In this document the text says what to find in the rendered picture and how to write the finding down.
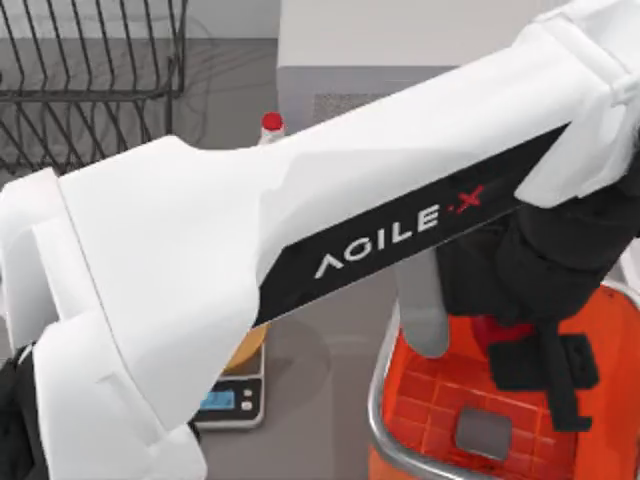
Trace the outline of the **pale grey rounded box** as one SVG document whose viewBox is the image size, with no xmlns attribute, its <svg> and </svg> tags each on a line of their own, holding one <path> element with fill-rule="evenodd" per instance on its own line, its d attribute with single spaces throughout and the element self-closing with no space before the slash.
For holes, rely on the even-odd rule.
<svg viewBox="0 0 640 480">
<path fill-rule="evenodd" d="M 395 276 L 405 341 L 424 357 L 443 356 L 449 347 L 450 327 L 435 250 L 397 264 Z"/>
</svg>

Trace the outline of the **yellow round item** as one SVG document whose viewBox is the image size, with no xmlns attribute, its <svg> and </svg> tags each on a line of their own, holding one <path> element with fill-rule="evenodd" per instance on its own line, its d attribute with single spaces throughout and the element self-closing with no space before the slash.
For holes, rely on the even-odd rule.
<svg viewBox="0 0 640 480">
<path fill-rule="evenodd" d="M 260 325 L 249 331 L 226 365 L 224 374 L 231 372 L 247 362 L 263 345 L 267 331 L 267 324 Z"/>
</svg>

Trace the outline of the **white bottle with red cap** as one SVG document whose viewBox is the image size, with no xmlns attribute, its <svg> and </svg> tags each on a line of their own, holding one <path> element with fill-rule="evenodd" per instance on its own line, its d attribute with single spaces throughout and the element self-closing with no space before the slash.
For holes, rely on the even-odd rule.
<svg viewBox="0 0 640 480">
<path fill-rule="evenodd" d="M 267 112 L 261 120 L 260 137 L 257 145 L 269 145 L 286 136 L 286 125 L 279 112 Z"/>
</svg>

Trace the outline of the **black and silver kitchen scale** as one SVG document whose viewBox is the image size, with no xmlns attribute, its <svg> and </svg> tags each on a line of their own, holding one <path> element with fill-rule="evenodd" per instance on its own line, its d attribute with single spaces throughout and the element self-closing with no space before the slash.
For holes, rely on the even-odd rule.
<svg viewBox="0 0 640 480">
<path fill-rule="evenodd" d="M 265 345 L 223 374 L 201 402 L 193 422 L 205 430 L 257 427 L 264 417 Z"/>
</svg>

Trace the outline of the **orange plastic basket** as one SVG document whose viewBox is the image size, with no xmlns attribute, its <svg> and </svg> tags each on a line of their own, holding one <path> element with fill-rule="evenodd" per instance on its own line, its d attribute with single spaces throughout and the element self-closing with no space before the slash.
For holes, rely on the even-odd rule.
<svg viewBox="0 0 640 480">
<path fill-rule="evenodd" d="M 606 281 L 562 331 L 587 334 L 598 364 L 599 384 L 579 393 L 590 431 L 556 432 L 540 392 L 499 391 L 466 318 L 453 320 L 449 349 L 436 359 L 414 352 L 400 329 L 384 381 L 387 430 L 423 456 L 501 480 L 640 480 L 640 292 Z M 456 444 L 466 409 L 510 422 L 504 458 Z M 419 479 L 372 446 L 367 480 Z"/>
</svg>

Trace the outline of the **white appliance with vent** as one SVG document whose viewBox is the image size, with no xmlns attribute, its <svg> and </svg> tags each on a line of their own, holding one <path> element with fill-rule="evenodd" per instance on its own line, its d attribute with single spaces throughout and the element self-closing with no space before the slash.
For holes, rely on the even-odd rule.
<svg viewBox="0 0 640 480">
<path fill-rule="evenodd" d="M 289 132 L 323 94 L 392 93 L 511 43 L 555 0 L 282 0 L 278 106 Z"/>
</svg>

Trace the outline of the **red item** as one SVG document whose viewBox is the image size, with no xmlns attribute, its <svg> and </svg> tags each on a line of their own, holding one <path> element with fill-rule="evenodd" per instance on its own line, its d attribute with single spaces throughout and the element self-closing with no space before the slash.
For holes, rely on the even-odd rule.
<svg viewBox="0 0 640 480">
<path fill-rule="evenodd" d="M 535 332 L 530 324 L 504 326 L 494 317 L 486 315 L 473 317 L 471 327 L 476 342 L 483 350 L 494 343 L 518 341 Z"/>
</svg>

